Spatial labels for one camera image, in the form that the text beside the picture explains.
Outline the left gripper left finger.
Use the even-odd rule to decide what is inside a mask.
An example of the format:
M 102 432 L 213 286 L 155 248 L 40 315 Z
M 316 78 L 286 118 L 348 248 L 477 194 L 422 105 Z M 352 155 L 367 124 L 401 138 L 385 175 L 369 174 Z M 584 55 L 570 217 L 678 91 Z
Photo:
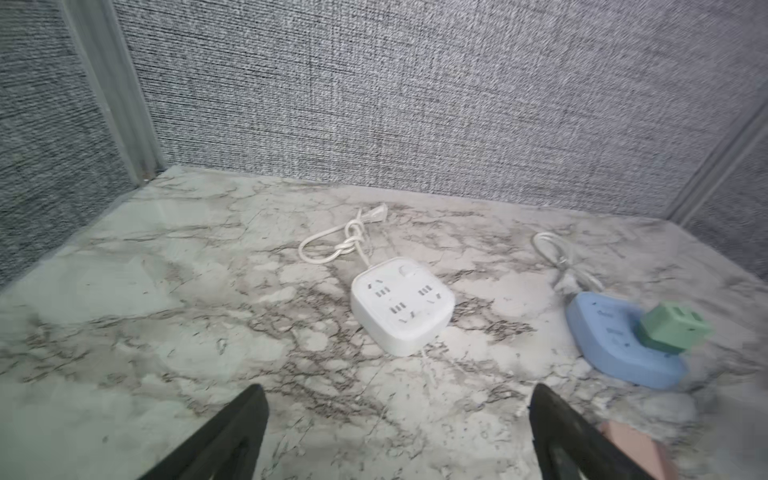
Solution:
M 252 384 L 143 477 L 251 479 L 268 419 L 265 392 Z

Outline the aluminium enclosure frame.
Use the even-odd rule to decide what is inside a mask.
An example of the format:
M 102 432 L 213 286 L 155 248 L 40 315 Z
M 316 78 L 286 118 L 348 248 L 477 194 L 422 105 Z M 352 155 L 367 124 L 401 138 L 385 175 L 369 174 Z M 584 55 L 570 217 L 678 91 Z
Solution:
M 660 217 L 767 80 L 763 1 L 64 1 L 171 165 Z

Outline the pink plug adapter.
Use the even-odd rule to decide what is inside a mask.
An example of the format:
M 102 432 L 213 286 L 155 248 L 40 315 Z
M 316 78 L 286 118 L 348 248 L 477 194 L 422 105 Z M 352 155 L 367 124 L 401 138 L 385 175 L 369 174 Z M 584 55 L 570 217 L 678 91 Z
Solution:
M 613 420 L 603 422 L 599 430 L 624 454 L 657 480 L 677 480 L 679 474 L 666 447 L 629 425 Z

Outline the white square power strip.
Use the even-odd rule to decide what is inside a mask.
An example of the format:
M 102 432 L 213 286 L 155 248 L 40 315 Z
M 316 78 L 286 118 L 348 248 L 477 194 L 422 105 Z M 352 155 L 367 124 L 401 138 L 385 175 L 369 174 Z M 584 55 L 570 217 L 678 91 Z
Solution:
M 397 357 L 413 355 L 435 340 L 455 305 L 454 293 L 407 257 L 377 264 L 351 284 L 354 318 L 384 352 Z

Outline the green adapter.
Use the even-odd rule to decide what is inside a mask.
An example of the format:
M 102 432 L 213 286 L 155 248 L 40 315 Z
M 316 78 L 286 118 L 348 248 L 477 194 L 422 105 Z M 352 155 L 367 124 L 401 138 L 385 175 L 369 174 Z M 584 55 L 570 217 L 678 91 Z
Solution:
M 701 344 L 713 328 L 692 309 L 663 301 L 645 313 L 633 331 L 646 348 L 677 355 Z

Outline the blue square power strip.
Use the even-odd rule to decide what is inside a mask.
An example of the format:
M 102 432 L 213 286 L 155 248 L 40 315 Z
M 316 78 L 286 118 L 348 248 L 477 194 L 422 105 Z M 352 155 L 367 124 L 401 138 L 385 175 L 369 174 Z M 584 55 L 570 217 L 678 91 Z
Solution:
M 582 356 L 608 376 L 669 390 L 688 373 L 681 356 L 654 350 L 638 340 L 634 328 L 644 310 L 631 302 L 581 292 L 572 298 L 565 315 Z

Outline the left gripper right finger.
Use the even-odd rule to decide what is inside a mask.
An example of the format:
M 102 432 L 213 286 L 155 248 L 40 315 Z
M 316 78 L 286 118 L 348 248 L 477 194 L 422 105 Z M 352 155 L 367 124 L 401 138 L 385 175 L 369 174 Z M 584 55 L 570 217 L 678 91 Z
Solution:
M 544 479 L 648 479 L 650 475 L 549 386 L 535 386 L 528 407 Z

